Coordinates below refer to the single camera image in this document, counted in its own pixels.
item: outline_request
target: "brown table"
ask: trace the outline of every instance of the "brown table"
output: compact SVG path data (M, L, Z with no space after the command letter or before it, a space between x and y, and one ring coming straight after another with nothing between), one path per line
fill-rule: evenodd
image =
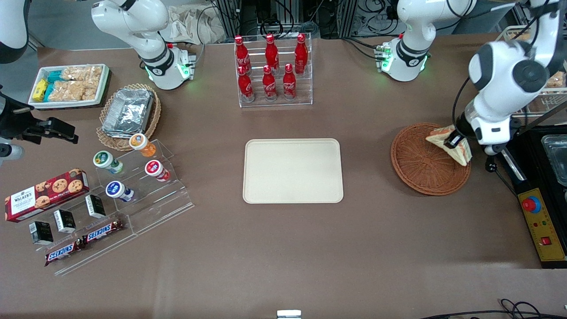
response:
M452 101L475 50L496 35L447 36L414 81L378 74L339 40L315 42L314 104L307 110L243 111L236 101L232 45L211 45L196 79L158 91L155 137L196 204L188 212L62 278L42 267L29 233L0 223L0 309L15 318L419 318L498 308L526 300L565 314L567 272L541 270L516 199L484 170L456 194L408 188L390 163L390 143L416 122L450 123ZM384 39L373 39L380 43ZM151 84L130 49L42 49L40 65L105 63L110 92ZM462 95L462 107L475 94ZM66 171L94 173L103 149L100 109L41 112L77 127L79 144L25 144L5 162L9 195ZM338 204L249 205L242 199L244 146L253 138L333 137L341 144Z

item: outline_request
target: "acrylic bottle rack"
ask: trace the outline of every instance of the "acrylic bottle rack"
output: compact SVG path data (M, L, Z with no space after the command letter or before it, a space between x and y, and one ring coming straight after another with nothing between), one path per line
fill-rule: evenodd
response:
M94 240L88 243L85 249L74 252L47 266L54 269L57 276L66 275L194 207L187 188L178 179L170 161L173 154L159 140L154 140L152 143L157 148L153 157L144 157L138 151L124 154L118 157L124 164L122 172L111 174L107 170L97 168L99 184L96 184L96 177L88 176L91 185L88 194L18 223L18 227L24 226L25 229L34 221L43 221L51 225L54 242L47 246L34 245L36 251L42 255L41 260L36 261L38 267L41 267L45 262L45 254L56 251L115 219L120 219L124 229ZM151 159L160 161L164 168L170 172L170 178L166 182L159 182L156 178L146 175L144 167ZM116 180L134 190L132 201L126 203L106 195L106 185ZM106 217L96 219L88 214L85 197L89 194L102 199ZM57 231L53 217L53 212L57 209L70 211L73 214L77 226L73 233L67 234Z
M264 85L262 77L264 76L264 65L266 65L266 40L262 35L242 36L244 45L248 49L250 55L250 64L252 65L252 89L256 95L253 102L243 102L242 94L238 89L238 63L236 55L234 57L235 74L236 74L236 92L238 93L238 103L240 107L266 107L266 106L293 106L302 104L313 104L313 44L311 34L305 34L305 45L307 46L307 66L305 72L301 75L296 74L297 96L289 101L284 98L284 66L287 63L294 65L295 70L295 46L297 44L298 33L291 33L289 36L281 36L275 40L275 44L280 54L280 72L274 75L276 78L276 90L278 98L269 102L264 97Z

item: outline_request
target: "red button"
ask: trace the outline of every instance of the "red button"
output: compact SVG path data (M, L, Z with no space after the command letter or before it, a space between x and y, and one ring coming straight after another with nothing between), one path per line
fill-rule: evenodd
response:
M551 245L551 239L549 239L549 237L542 237L541 244L544 246Z
M526 198L522 201L522 207L529 212L533 212L536 209L537 205L533 199Z

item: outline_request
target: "red bottle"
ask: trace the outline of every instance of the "red bottle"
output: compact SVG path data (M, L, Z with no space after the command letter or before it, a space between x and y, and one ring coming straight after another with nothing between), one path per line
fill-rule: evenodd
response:
M295 99L296 92L295 87L297 83L295 81L295 74L293 74L293 66L291 63L285 65L285 74L283 75L283 97L286 100Z
M307 67L307 46L305 45L305 34L300 33L297 36L297 45L295 46L295 73L305 73Z
M272 74L280 72L280 54L278 48L274 44L274 35L269 33L266 35L266 64L271 68Z
M262 79L264 84L264 94L266 95L267 101L275 101L278 98L276 92L276 79L272 74L272 68L269 65L264 65L264 78Z
M246 69L243 66L238 67L238 88L242 94L242 102L254 101L254 91L252 90L252 81L246 75Z
M239 35L234 37L234 43L236 43L236 63L238 64L238 66L243 66L246 70L246 74L250 75L250 73L252 72L250 55L248 54L248 49L244 46L242 37Z

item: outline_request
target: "wicker basket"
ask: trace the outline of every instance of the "wicker basket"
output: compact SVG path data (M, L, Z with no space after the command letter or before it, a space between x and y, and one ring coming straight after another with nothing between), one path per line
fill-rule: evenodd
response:
M443 149L425 138L440 125L418 123L404 128L394 138L390 156L393 168L414 190L435 196L459 190L471 173L471 164L462 166Z
M123 89L131 89L131 90L144 89L144 90L148 90L148 91L151 91L152 93L154 93L154 102L152 104L152 108L151 108L151 112L150 112L150 118L148 120L149 124L148 124L148 128L147 128L146 132L144 133L149 140L151 135L154 133L156 126L158 126L159 115L162 112L162 104L159 101L157 93L154 91L154 89L152 89L151 87L149 87L145 84L130 84L130 85L126 85L125 87L123 87ZM112 101L114 100L115 94L116 93L112 94L112 96L107 100L106 104L104 105L102 112L100 113L99 119L100 119L101 124L104 123L104 119L106 119L108 109L110 108L110 105L112 104ZM132 150L132 148L130 147L130 144L129 144L129 140L127 138L110 137L103 132L102 127L99 127L99 128L96 129L96 135L99 137L99 141L102 144L104 144L105 146L108 146L112 149L121 150L123 152L127 152L129 150Z

